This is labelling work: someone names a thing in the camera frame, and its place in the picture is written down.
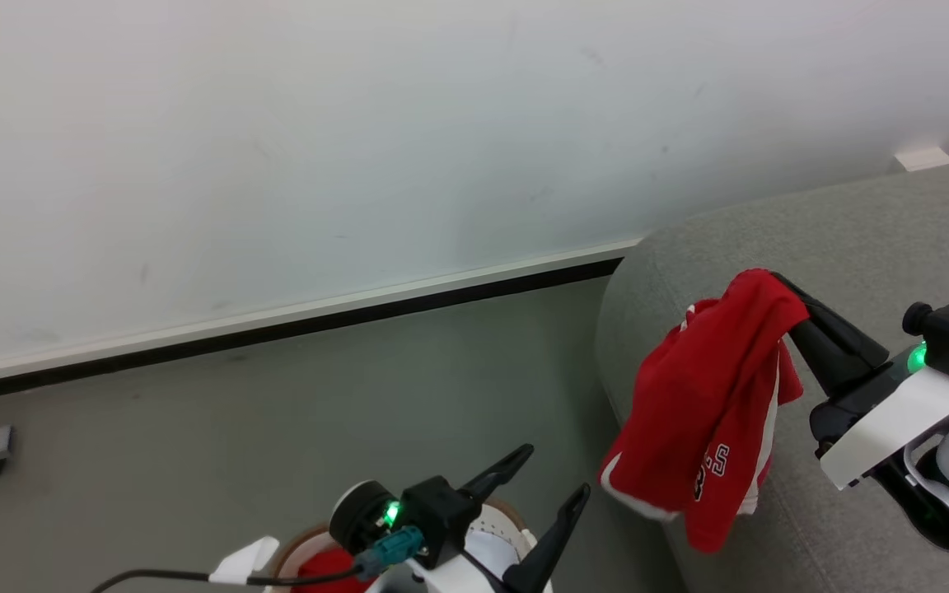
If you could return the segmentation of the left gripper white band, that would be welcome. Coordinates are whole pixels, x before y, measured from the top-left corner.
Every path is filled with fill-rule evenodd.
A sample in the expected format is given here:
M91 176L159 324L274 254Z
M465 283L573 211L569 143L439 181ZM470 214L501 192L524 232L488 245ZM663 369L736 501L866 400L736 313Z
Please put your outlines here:
M474 502L485 503L520 472L534 451L532 444L522 444L458 491ZM485 564L473 554L460 554L436 569L426 569L410 559L381 574L376 579L376 593L554 593L551 577L590 496L590 484L581 484L561 504L556 521L538 544L519 563L508 566L501 577L491 571L500 563Z

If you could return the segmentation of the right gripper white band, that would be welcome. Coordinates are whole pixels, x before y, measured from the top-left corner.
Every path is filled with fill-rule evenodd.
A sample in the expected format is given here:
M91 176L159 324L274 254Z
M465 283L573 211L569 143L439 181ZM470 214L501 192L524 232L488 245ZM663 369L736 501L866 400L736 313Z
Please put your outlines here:
M825 397L847 394L860 376L869 376L890 361L889 350L843 316L810 296L781 273L772 273L793 292L807 311L788 331L796 349L817 379ZM874 475L882 462L899 456L900 481L936 492L920 475L912 451L938 431L948 432L949 376L930 367L897 384L893 393L866 413L839 399L816 406L810 416L814 439L824 446L822 473L837 489Z

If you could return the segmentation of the red sports shorts white trim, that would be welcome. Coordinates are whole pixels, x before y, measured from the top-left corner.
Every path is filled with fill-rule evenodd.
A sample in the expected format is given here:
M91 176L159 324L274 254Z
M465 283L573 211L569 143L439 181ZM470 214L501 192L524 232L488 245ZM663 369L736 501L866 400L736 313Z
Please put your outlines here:
M638 368L599 475L604 491L652 521L681 517L690 547L718 552L760 502L780 406L802 397L783 339L809 318L760 268L690 305Z

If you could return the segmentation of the white laundry basket brown rim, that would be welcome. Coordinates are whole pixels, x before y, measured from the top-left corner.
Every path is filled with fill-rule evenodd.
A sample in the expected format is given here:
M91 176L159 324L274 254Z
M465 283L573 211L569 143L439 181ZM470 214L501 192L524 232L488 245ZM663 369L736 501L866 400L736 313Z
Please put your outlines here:
M471 523L465 539L465 553L479 557L482 563L500 563L491 571L502 576L511 564L519 563L537 544L517 512L507 503L491 498L483 504L481 515ZM276 554L271 573L274 577L297 577L298 569L317 552L340 547L329 534L327 523L305 530ZM264 588L263 593L291 593L293 588ZM376 593L376 581L367 593Z

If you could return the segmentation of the grey fabric sofa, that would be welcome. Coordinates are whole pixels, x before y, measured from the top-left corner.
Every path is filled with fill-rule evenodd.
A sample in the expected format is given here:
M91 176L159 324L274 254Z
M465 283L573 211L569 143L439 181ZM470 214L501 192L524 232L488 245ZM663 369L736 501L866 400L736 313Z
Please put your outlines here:
M606 287L596 361L616 417L637 368L683 311L748 268L781 273L892 353L912 344L913 301L949 302L949 165L766 198L649 234ZM873 481L840 491L820 470L809 413L824 394L800 357L803 395L779 412L754 514L700 554L664 523L689 593L949 593L949 554L926 543Z

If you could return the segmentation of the red garment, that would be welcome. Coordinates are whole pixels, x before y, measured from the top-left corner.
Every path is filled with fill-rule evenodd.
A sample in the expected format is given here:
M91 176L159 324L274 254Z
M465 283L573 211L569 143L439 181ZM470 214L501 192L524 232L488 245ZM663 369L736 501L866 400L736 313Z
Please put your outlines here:
M353 566L353 556L339 547L324 549L306 560L298 569L297 577L313 579L316 577L330 577L342 573ZM371 581L359 581L356 577L348 577L342 581L327 581L313 583L309 586L295 586L291 593L367 593L372 586Z

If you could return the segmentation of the small white box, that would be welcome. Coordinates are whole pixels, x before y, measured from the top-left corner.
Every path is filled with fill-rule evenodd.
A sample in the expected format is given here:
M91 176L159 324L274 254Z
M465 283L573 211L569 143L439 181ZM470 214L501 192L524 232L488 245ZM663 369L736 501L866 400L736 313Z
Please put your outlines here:
M923 147L923 149L894 154L894 161L904 172L926 171L938 166L949 165L949 154L941 147Z

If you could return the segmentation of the white and black baseboard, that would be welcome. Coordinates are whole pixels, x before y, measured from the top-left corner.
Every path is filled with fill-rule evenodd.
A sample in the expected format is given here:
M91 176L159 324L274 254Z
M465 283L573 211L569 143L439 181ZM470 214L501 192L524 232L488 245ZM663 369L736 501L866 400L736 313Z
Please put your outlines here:
M610 275L636 240L0 362L0 395Z

